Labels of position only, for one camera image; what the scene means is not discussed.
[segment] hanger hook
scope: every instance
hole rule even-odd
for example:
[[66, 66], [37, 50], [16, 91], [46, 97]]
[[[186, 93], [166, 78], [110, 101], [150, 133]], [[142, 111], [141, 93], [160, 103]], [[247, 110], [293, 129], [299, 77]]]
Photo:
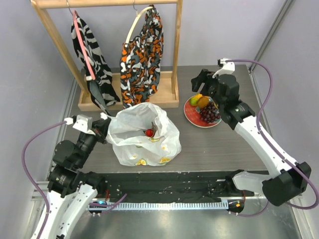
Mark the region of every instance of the hanger hook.
[[69, 9], [69, 11], [70, 11], [70, 13], [71, 13], [71, 15], [72, 15], [72, 12], [71, 12], [71, 9], [70, 9], [70, 4], [69, 4], [69, 0], [66, 0], [66, 4], [67, 4], [67, 6], [68, 6], [68, 9]]
[[136, 11], [136, 16], [139, 14], [138, 10], [135, 8], [135, 0], [133, 0], [133, 8]]

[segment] tabletop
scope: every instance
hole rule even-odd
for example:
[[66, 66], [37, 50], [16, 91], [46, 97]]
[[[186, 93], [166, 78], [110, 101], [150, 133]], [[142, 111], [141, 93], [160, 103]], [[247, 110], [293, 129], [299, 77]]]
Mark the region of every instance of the tabletop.
[[[202, 68], [211, 71], [218, 70], [217, 66], [178, 67], [179, 107], [164, 109], [180, 132], [181, 153], [176, 158], [164, 166], [139, 165], [128, 167], [118, 162], [110, 144], [98, 143], [82, 171], [110, 173], [266, 170], [265, 165], [249, 144], [224, 122], [211, 128], [199, 128], [186, 119], [183, 112], [184, 103], [196, 94], [191, 91], [190, 80], [196, 77]], [[259, 106], [246, 65], [236, 65], [236, 71], [233, 75], [240, 85], [240, 99], [257, 113]], [[79, 94], [80, 89], [78, 88], [70, 115], [83, 114], [93, 117], [93, 120], [98, 120], [100, 112], [81, 112], [78, 109]], [[76, 142], [78, 135], [77, 130], [68, 127], [65, 139]]]

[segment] plate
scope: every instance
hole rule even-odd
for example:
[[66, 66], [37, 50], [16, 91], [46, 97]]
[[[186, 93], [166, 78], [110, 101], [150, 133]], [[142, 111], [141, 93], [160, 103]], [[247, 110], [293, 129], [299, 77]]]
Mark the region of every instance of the plate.
[[184, 105], [184, 114], [189, 122], [200, 128], [211, 128], [218, 125], [221, 122], [221, 119], [217, 119], [213, 123], [207, 123], [203, 120], [200, 120], [200, 108], [197, 106], [192, 106], [190, 104], [189, 101], [191, 98], [192, 97], [190, 97]]

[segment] wall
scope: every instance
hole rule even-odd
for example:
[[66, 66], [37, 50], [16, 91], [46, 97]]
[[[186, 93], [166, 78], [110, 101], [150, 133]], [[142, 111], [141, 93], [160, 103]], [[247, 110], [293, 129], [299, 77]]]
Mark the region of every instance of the wall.
[[[21, 239], [33, 191], [21, 150], [36, 132], [62, 120], [72, 76], [29, 1], [1, 1], [0, 19], [0, 237]], [[41, 136], [27, 151], [36, 181], [45, 179], [57, 134]]]
[[[184, 0], [180, 30], [178, 64], [215, 65], [218, 58], [253, 59], [284, 0]], [[146, 5], [138, 5], [140, 11]], [[171, 66], [175, 25], [175, 5], [156, 5], [164, 28], [162, 66]], [[135, 19], [132, 6], [77, 8], [77, 12], [97, 38], [110, 67], [119, 67], [122, 43]], [[72, 18], [60, 18], [62, 9], [52, 15], [72, 55], [70, 28]], [[143, 25], [140, 18], [132, 36]]]
[[[311, 180], [319, 187], [318, 128], [318, 55], [319, 2], [295, 1], [261, 62], [274, 75], [274, 90], [266, 108], [266, 116], [277, 142], [297, 161], [306, 161], [312, 168]], [[256, 68], [258, 90], [264, 99], [269, 80]], [[308, 187], [304, 204], [315, 201]], [[319, 208], [306, 212], [317, 234]]]

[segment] wooden rod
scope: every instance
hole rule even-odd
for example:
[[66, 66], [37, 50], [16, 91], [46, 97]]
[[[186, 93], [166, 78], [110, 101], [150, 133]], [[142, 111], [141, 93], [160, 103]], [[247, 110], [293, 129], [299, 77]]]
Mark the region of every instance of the wooden rod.
[[[66, 0], [33, 0], [39, 8], [68, 8]], [[70, 7], [133, 5], [133, 0], [68, 0]], [[135, 5], [177, 3], [179, 0], [135, 0]]]
[[177, 85], [177, 60], [178, 60], [179, 33], [180, 33], [182, 5], [183, 5], [183, 0], [178, 0], [178, 3], [176, 5], [176, 24], [175, 24], [173, 74], [172, 74], [172, 77], [171, 77], [171, 92], [172, 93], [175, 93], [175, 86]]
[[87, 84], [85, 83], [83, 77], [81, 76], [81, 73], [79, 72], [75, 62], [73, 61], [73, 58], [68, 51], [68, 48], [66, 47], [59, 31], [56, 29], [50, 15], [48, 14], [47, 10], [40, 9], [36, 5], [36, 3], [32, 0], [31, 1], [32, 6], [34, 7], [36, 13], [38, 14], [39, 18], [41, 19], [44, 27], [48, 31], [50, 37], [52, 38], [56, 48], [61, 53], [63, 59], [65, 60], [67, 66], [70, 68], [73, 76], [75, 77], [76, 81], [78, 82], [79, 86], [85, 93], [85, 95], [89, 95], [89, 90], [87, 88]]

